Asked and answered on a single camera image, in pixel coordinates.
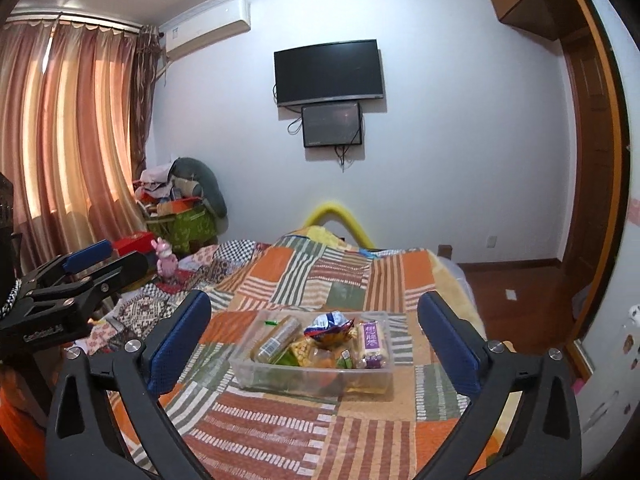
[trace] door frame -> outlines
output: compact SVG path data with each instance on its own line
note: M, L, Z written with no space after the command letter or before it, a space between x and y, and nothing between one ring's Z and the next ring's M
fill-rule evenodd
M574 192L574 204L572 206L572 214L571 214L571 223L569 224L569 234L566 239L566 246L564 248L564 253L562 255L562 264L561 269L566 270L566 266L568 263L568 257L573 248L573 244L575 242L575 227L577 224L577 209L578 202L580 198L580 188L582 187L582 115L580 113L580 108L582 103L580 102L580 98L578 96L578 91L576 88L575 82L575 72L574 66L571 63L571 59L566 52L565 45L568 43L573 43L576 40L580 40L586 36L590 36L591 31L588 27L581 28L580 30L576 30L572 32L565 38L561 38L562 49L564 50L564 62L566 63L566 69L569 73L569 83L571 85L571 96L574 102L574 115L575 115L575 135L576 135L576 143L575 143L575 192Z
M582 13L587 21L589 33L593 38L598 57L600 58L600 63L602 64L607 95L609 97L613 134L613 182L604 243L602 245L598 265L596 267L595 275L591 282L591 288L585 300L584 307L569 334L567 342L565 343L566 352L569 354L575 365L575 371L578 372L578 375L580 375L584 380L587 380L591 376L591 366L585 361L582 351L578 346L576 346L575 342L586 334L593 322L593 319L600 307L600 303L602 302L602 298L604 297L607 285L609 285L609 279L613 272L616 257L618 256L620 240L622 239L622 231L626 220L630 175L630 154L628 150L629 130L626 118L625 98L622 91L620 74L618 72L618 67L616 65L609 40L604 33L604 28L602 27L600 18L593 9L591 1L577 0L577 2L580 5ZM579 151L581 130L578 117L580 103L575 101L575 96L577 94L575 92L575 78L571 67L569 67L569 74L576 107L576 125L578 135L576 191L578 191L581 169ZM574 197L574 211L577 197L578 193L576 192ZM572 238L572 229L575 226L574 221L575 219L572 216L565 255L567 254L569 242Z

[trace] plastic storage box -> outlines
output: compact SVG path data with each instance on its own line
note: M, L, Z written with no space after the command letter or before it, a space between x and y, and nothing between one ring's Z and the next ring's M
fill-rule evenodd
M377 321L382 326L388 359L379 370L341 370L332 368L303 368L256 363L249 357L254 345L265 337L273 326L265 321L279 321L285 316L298 318L308 326L319 312L297 310L263 310L249 325L240 344L229 358L236 380L242 388L308 397L335 397L345 393L386 394L391 387L394 360L388 317L385 312L343 312L348 319Z

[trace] wall-mounted tv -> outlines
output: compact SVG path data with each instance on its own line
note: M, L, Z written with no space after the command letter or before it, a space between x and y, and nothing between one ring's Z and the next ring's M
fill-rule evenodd
M302 46L273 58L278 106L384 97L376 40Z

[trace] brown curtain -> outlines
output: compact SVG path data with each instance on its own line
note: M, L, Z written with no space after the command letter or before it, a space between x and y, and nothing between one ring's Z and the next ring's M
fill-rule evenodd
M146 169L146 140L149 138L151 111L156 87L156 69L160 59L158 28L140 29L131 79L131 165L134 180Z
M0 30L0 171L14 183L25 270L142 227L129 158L136 36L59 23L49 41L51 31Z

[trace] patchwork quilt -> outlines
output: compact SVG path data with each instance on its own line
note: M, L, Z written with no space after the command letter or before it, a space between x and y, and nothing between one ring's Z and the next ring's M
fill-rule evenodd
M374 256L327 232L318 237L313 229L268 247L236 240L196 256L202 266L186 287L209 295L211 321L177 386L160 402L216 479L411 479L468 404L420 330L418 298L436 288L483 336L484 327L456 280L429 251ZM223 270L220 262L228 262ZM119 306L116 321L128 334L144 336L186 294L186 288L155 294L148 286ZM357 311L364 317L388 312L396 365L392 392L310 399L241 390L229 355L257 311L281 308ZM111 351L111 339L119 334L104 327L100 334L110 339L97 351ZM112 405L134 459L151 468L117 395ZM497 430L476 470L501 440Z

